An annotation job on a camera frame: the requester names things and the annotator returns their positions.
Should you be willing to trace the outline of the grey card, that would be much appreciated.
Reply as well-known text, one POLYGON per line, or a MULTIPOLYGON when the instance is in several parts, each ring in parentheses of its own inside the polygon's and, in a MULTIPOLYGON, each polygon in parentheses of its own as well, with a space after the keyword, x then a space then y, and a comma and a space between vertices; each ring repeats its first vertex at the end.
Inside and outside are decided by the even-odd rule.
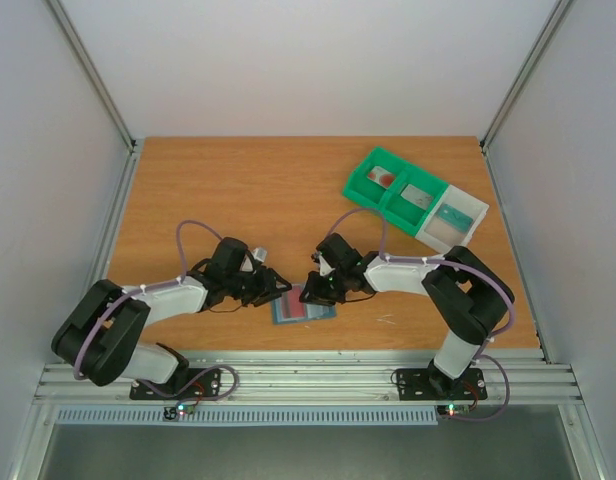
POLYGON ((407 202, 415 205, 422 210, 427 210, 434 199, 433 195, 421 190, 420 188, 412 184, 407 184, 402 190, 400 196, 407 202))

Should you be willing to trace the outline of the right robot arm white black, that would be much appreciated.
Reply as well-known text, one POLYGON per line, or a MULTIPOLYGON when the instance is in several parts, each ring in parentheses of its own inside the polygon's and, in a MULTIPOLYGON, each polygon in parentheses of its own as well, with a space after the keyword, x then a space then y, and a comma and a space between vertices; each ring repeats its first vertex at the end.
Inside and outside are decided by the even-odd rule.
POLYGON ((461 389, 465 372, 486 343, 516 320, 510 288, 464 246, 429 257, 394 256, 383 251, 361 255, 333 233, 317 247, 300 301, 334 306, 350 292, 369 296, 400 292, 428 297, 448 328, 427 367, 429 388, 441 399, 461 389))

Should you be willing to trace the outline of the teal card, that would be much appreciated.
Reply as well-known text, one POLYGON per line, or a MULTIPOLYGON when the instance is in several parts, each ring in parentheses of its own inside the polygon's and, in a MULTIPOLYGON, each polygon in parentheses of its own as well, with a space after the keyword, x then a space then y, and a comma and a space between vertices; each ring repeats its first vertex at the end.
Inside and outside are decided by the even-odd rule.
POLYGON ((439 207, 436 216, 453 229, 462 233, 469 231, 473 224, 472 217, 446 203, 439 207))

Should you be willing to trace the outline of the red circle card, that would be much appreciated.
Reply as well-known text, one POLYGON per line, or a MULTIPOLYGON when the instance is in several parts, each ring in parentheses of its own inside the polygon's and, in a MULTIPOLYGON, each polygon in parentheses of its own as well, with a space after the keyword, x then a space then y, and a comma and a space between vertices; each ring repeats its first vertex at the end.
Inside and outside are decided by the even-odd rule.
POLYGON ((382 166, 376 165, 367 173, 367 178, 384 189, 388 189, 396 179, 396 175, 382 166))

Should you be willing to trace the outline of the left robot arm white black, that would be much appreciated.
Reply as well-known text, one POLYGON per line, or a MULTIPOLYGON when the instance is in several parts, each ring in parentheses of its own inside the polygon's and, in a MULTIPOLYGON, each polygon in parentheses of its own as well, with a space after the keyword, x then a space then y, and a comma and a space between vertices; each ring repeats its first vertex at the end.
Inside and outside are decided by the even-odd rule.
POLYGON ((51 350, 79 381, 106 386, 126 378, 163 398, 180 397, 197 379, 188 360, 164 344, 141 343, 142 332, 179 315, 215 312, 227 298, 239 307, 280 298, 292 285, 265 258, 265 249, 226 237, 211 257, 173 280, 130 287, 99 280, 59 327, 51 350))

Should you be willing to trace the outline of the white card red circles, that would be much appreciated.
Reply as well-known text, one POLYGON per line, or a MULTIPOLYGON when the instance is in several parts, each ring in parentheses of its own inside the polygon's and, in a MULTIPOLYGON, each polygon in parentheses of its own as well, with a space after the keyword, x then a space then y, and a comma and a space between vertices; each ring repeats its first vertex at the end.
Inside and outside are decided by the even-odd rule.
POLYGON ((299 301, 301 288, 293 288, 281 298, 281 319, 284 321, 304 319, 307 314, 306 305, 299 301))

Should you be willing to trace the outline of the teal card holder wallet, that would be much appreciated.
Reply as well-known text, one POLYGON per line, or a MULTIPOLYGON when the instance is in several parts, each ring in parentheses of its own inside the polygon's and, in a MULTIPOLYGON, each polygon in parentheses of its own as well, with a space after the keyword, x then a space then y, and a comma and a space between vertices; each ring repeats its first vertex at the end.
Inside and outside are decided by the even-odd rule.
POLYGON ((331 319, 336 316, 333 306, 302 303, 300 294, 303 284, 293 284, 292 288, 275 299, 272 304, 272 321, 274 325, 289 325, 317 320, 331 319))

